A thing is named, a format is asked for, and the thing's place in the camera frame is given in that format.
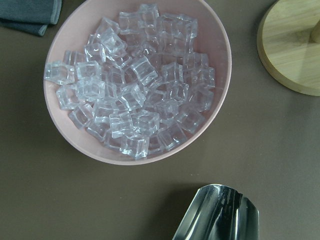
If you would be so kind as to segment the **metal ice scoop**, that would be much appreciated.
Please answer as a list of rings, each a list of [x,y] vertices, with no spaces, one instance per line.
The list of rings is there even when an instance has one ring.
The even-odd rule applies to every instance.
[[[199,188],[174,240],[258,240],[259,211],[237,190],[222,184]]]

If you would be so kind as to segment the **wooden cup rack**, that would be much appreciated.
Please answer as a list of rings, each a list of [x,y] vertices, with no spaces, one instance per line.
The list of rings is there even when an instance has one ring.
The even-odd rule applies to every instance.
[[[278,0],[263,16],[257,51],[268,73],[305,95],[320,94],[320,2]]]

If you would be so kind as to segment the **grey folded cloth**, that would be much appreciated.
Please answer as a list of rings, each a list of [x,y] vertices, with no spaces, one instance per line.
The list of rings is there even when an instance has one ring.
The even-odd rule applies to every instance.
[[[0,25],[43,36],[50,25],[58,23],[61,0],[2,0]]]

